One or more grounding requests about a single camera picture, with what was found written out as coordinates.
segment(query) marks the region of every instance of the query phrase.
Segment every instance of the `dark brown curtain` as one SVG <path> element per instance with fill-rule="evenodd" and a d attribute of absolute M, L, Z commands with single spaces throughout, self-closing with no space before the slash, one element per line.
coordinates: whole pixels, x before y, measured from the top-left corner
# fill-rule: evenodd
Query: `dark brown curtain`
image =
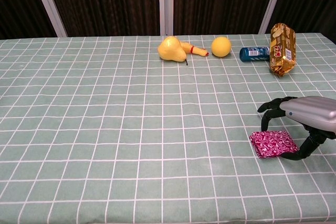
<path fill-rule="evenodd" d="M 55 0 L 68 36 L 159 35 L 159 0 Z"/>
<path fill-rule="evenodd" d="M 269 0 L 174 0 L 174 33 L 254 34 Z"/>
<path fill-rule="evenodd" d="M 0 0 L 0 39 L 56 37 L 41 0 Z"/>
<path fill-rule="evenodd" d="M 267 30 L 278 22 L 298 33 L 322 33 L 336 43 L 336 0 L 278 0 Z"/>

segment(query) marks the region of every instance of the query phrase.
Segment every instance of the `yellow rubber chicken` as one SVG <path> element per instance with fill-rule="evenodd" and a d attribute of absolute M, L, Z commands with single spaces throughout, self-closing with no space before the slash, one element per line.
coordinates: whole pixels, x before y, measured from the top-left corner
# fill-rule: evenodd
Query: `yellow rubber chicken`
<path fill-rule="evenodd" d="M 158 47 L 160 58 L 163 60 L 186 61 L 186 54 L 208 56 L 206 49 L 195 47 L 187 42 L 181 42 L 174 36 L 165 38 Z"/>

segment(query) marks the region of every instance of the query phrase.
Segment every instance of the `pear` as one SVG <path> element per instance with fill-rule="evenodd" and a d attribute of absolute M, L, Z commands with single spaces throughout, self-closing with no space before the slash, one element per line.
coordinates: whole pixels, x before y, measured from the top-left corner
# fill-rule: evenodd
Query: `pear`
<path fill-rule="evenodd" d="M 174 36 L 165 38 L 158 47 L 160 58 L 163 60 L 173 60 L 183 62 L 187 54 L 183 50 L 180 41 Z"/>

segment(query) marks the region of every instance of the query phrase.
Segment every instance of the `robotic arm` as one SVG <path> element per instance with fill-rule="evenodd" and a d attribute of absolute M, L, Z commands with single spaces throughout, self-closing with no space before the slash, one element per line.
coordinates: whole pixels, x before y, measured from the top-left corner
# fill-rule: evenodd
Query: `robotic arm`
<path fill-rule="evenodd" d="M 324 97 L 285 97 L 276 98 L 260 106 L 264 112 L 261 131 L 267 131 L 272 118 L 286 116 L 303 125 L 309 136 L 295 153 L 283 153 L 281 157 L 300 160 L 310 156 L 327 138 L 336 138 L 336 100 Z"/>

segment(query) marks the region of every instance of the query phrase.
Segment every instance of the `pink packet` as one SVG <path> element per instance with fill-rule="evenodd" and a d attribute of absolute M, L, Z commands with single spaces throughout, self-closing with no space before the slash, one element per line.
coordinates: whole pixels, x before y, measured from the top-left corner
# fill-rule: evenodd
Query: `pink packet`
<path fill-rule="evenodd" d="M 253 132 L 249 138 L 259 158 L 277 157 L 284 152 L 299 150 L 286 131 Z"/>

